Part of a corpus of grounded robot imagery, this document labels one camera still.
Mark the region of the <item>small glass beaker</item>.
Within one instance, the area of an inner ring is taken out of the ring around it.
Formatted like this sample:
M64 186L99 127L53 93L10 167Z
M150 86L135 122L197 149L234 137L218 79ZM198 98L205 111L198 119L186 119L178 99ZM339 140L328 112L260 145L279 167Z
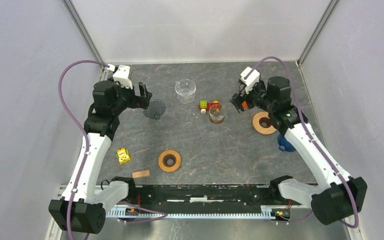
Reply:
M208 111L209 120L213 124L221 124L225 120L226 117L226 109L220 104L214 104L209 108Z

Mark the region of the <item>blue plastic dripper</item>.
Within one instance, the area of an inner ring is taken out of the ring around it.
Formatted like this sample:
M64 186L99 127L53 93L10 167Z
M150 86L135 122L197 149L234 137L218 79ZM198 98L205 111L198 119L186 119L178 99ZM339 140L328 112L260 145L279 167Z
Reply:
M286 140L286 138L282 134L279 134L277 136L277 143L278 143L278 149L281 152L292 153L296 151L295 147L288 140Z

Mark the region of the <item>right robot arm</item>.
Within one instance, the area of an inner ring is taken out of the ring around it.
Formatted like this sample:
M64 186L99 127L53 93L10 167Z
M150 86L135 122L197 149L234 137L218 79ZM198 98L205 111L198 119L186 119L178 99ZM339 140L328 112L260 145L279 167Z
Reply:
M257 77L240 78L242 86L230 102L239 113L247 105L268 113L272 126L299 153L311 170L316 186L299 182L289 175L270 182L269 199L275 204L292 200L311 209L323 225L329 225L353 216L356 228L368 185L362 177L352 177L328 153L315 135L307 117L293 105L290 81L281 76L269 78L267 83Z

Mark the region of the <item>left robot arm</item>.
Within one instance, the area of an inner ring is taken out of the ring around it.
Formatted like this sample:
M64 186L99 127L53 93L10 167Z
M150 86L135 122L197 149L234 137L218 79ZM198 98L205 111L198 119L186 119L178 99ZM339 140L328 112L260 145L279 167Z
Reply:
M60 199L52 199L49 213L63 231L98 234L107 213L121 200L133 203L137 198L131 177L114 177L109 186L96 193L96 183L104 157L119 127L120 114L130 109L147 109L152 93L139 82L135 88L104 80L93 87L93 103L80 127L83 133L81 151L72 177Z

